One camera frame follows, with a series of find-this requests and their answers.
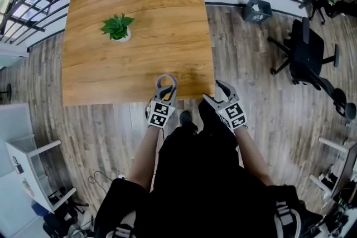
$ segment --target white pot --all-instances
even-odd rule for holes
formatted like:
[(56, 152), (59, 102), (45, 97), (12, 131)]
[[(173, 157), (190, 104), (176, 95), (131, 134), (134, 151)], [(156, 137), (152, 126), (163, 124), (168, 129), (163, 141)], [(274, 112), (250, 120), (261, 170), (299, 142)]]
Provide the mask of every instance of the white pot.
[(118, 41), (118, 42), (126, 42), (126, 41), (129, 41), (131, 36), (132, 36), (132, 33), (130, 32), (130, 29), (128, 27), (128, 35), (125, 38), (121, 38), (121, 39), (118, 39), (118, 40), (113, 39), (113, 40)]

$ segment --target black shirt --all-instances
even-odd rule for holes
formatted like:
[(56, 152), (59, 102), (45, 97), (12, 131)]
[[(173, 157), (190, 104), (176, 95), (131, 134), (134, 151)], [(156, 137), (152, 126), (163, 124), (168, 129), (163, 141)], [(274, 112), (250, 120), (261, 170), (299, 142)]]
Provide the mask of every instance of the black shirt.
[(95, 219), (96, 237), (135, 210), (141, 237), (275, 237), (275, 201), (266, 186), (239, 166), (228, 131), (192, 135), (179, 127), (159, 152), (153, 191), (115, 179)]

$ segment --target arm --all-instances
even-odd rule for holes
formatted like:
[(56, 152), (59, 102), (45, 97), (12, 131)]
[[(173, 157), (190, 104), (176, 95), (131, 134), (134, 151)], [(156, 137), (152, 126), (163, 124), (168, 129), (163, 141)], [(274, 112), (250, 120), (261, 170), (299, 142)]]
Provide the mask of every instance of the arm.
[(274, 185), (267, 164), (244, 126), (234, 130), (244, 168), (266, 186)]
[(135, 156), (129, 172), (128, 180), (140, 184), (150, 191), (151, 181), (155, 168), (155, 156), (159, 127), (150, 125)]

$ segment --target laminate flooring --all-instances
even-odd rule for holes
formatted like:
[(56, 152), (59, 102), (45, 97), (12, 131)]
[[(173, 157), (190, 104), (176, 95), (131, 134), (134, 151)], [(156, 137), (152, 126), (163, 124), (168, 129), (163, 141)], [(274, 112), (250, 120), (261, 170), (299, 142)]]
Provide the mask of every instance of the laminate flooring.
[[(243, 21), (240, 8), (207, 6), (215, 78), (231, 83), (238, 91), (248, 116), (248, 132), (269, 165), (276, 184), (293, 184), (311, 211), (321, 212), (322, 191), (308, 178), (318, 176), (338, 161), (337, 151), (320, 144), (319, 136), (338, 143), (356, 138), (356, 128), (344, 126), (332, 100), (311, 85), (293, 85), (288, 69), (272, 76), (269, 69), (282, 62), (281, 51), (267, 37), (287, 37), (294, 20), (275, 13), (261, 25)], [(321, 75), (342, 88), (357, 103), (357, 21), (338, 16), (324, 26), (318, 17), (312, 29), (325, 40), (325, 57), (341, 48), (340, 66), (324, 65)], [(105, 192), (88, 181), (95, 171), (111, 179), (128, 174), (146, 130), (146, 103), (62, 106), (61, 53), (63, 34), (31, 49), (30, 57), (0, 71), (0, 88), (12, 84), (11, 103), (28, 103), (38, 147), (60, 139), (60, 148), (41, 155), (54, 188), (75, 186), (78, 198), (96, 212)], [(223, 99), (216, 89), (216, 98)], [(202, 129), (200, 100), (176, 103), (177, 111), (165, 128), (165, 136), (179, 125), (179, 114), (192, 111)], [(160, 135), (158, 149), (162, 145)], [(98, 183), (107, 190), (110, 181), (100, 173)]]

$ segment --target person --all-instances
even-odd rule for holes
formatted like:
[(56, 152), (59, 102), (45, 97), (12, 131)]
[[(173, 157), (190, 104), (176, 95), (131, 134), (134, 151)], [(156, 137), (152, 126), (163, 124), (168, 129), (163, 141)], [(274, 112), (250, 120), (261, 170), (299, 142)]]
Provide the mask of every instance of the person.
[[(273, 186), (246, 127), (231, 132), (205, 100), (199, 113), (204, 123), (200, 133), (184, 111), (181, 126), (165, 139), (151, 192), (160, 129), (147, 128), (128, 179), (113, 181), (98, 211), (95, 237), (277, 236), (277, 200), (268, 188), (280, 187)], [(287, 188), (280, 194), (286, 197), (293, 188), (293, 203), (299, 208), (296, 189)], [(312, 223), (322, 218), (316, 216)]]

